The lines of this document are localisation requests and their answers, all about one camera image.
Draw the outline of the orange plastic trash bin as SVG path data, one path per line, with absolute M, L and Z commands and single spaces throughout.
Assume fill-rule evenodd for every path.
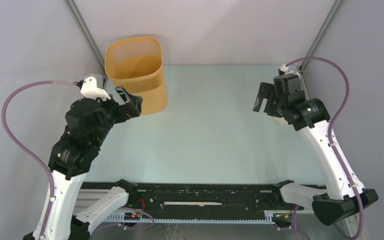
M 163 49 L 156 38 L 139 36 L 112 43 L 105 52 L 104 69 L 115 87 L 143 98 L 143 115 L 167 107 Z

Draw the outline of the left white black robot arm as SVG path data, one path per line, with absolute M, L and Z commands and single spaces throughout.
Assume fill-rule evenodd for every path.
M 81 186 L 111 128 L 142 113 L 142 97 L 123 87 L 115 90 L 123 104 L 112 95 L 104 99 L 84 97 L 75 101 L 65 114 L 64 133 L 53 146 L 48 163 L 54 180 L 51 207 L 44 208 L 38 226 L 25 239 L 87 240 L 116 209 L 136 206 L 137 185 L 120 179 L 104 197 L 74 214 Z

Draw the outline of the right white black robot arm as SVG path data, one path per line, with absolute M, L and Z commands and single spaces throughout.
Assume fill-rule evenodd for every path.
M 318 98 L 306 99 L 300 78 L 293 73 L 276 76 L 273 83 L 261 82 L 253 106 L 259 112 L 267 100 L 264 113 L 292 125 L 315 156 L 325 181 L 325 190 L 285 180 L 272 187 L 271 204 L 284 209 L 289 204 L 311 209 L 317 219 L 330 226 L 359 213 L 375 203 L 379 196 L 355 175 L 340 146 L 328 134 L 330 115 Z

